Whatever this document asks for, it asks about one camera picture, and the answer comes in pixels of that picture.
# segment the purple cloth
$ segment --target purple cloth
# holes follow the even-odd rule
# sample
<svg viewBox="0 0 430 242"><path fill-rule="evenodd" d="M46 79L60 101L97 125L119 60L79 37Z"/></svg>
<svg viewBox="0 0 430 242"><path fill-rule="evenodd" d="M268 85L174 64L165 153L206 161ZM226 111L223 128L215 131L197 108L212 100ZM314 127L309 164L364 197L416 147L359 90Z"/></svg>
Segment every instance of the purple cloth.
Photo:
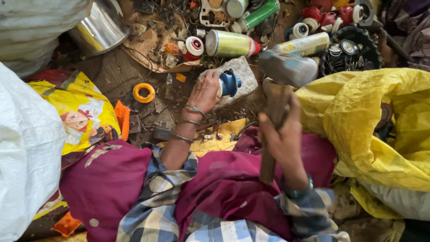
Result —
<svg viewBox="0 0 430 242"><path fill-rule="evenodd" d="M184 239L193 212L199 210L226 220L246 219L259 223L283 239L291 240L288 218L273 199L280 193L276 183L267 186L258 180L261 145L257 128L245 131L233 152L209 152L199 158L197 175L184 184L176 202L175 218L179 241ZM302 136L302 159L315 187L328 187L336 151L331 143L310 133ZM282 171L276 169L276 179Z"/></svg>
<svg viewBox="0 0 430 242"><path fill-rule="evenodd" d="M85 168L96 150L107 152ZM89 242L116 240L121 219L140 195L151 156L148 148L115 140L93 149L64 171L60 191L72 217L85 224Z"/></svg>

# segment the green bangle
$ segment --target green bangle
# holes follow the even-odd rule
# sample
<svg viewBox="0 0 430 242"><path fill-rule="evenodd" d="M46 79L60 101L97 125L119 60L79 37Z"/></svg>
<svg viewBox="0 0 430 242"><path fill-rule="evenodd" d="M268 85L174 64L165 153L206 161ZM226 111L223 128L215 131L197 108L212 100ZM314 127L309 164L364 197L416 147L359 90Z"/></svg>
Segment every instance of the green bangle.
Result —
<svg viewBox="0 0 430 242"><path fill-rule="evenodd" d="M173 133L172 135L173 135L173 136L175 136L175 137L181 138L181 139L183 139L183 140L185 140L185 141L189 142L190 144L192 144L192 143L193 143L193 141L192 141L192 140L189 140L189 139L187 139L187 138L185 138L185 137L182 137L182 136L180 136L180 135L177 135L177 134L175 134L175 133Z"/></svg>
<svg viewBox="0 0 430 242"><path fill-rule="evenodd" d="M185 107L193 108L194 110L196 110L197 112L199 112L201 115L203 115L203 117L205 117L205 114L200 109L198 109L198 108L196 108L196 107L194 107L192 105L189 105L189 104L185 104Z"/></svg>
<svg viewBox="0 0 430 242"><path fill-rule="evenodd" d="M185 118L180 118L180 120L184 120L184 121L190 122L192 124L200 124L200 123L197 123L196 121L188 120L188 119L185 119Z"/></svg>

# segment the cartoon face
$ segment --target cartoon face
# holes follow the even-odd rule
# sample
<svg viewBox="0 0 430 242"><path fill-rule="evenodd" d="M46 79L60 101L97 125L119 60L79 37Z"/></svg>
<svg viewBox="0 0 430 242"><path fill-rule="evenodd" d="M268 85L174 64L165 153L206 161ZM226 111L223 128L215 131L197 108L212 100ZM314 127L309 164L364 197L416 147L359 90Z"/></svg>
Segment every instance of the cartoon face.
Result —
<svg viewBox="0 0 430 242"><path fill-rule="evenodd" d="M70 111L67 113L64 123L79 131L88 125L88 118L80 112Z"/></svg>

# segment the hammer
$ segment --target hammer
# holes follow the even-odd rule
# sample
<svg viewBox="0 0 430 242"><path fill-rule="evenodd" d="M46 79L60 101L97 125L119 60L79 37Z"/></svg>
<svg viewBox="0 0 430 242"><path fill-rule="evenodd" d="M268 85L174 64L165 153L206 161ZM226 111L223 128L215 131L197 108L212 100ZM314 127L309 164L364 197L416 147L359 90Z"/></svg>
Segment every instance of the hammer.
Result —
<svg viewBox="0 0 430 242"><path fill-rule="evenodd" d="M313 60L266 50L260 55L258 66L268 76L263 80L264 93L267 95L264 112L279 130L288 117L291 91L294 87L302 87L315 80L318 65ZM276 161L269 152L264 136L261 145L263 150L259 179L265 184L271 184Z"/></svg>

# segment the plaid shirt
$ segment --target plaid shirt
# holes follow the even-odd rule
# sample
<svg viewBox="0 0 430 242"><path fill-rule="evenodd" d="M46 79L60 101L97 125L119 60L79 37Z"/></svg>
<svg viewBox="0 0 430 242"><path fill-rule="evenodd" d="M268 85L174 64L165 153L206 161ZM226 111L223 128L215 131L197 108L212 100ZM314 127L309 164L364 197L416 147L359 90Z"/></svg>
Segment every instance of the plaid shirt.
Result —
<svg viewBox="0 0 430 242"><path fill-rule="evenodd" d="M176 242L179 228L173 216L181 184L197 174L197 157L189 153L182 170L168 170L160 161L162 148L152 146L142 194L137 204L121 220L117 242ZM329 219L332 190L314 189L300 199L284 193L274 197L280 212L292 218L292 231L303 242L349 242L346 232L337 233ZM188 242L268 242L285 241L259 224L247 220L226 221L201 211L193 213L185 240Z"/></svg>

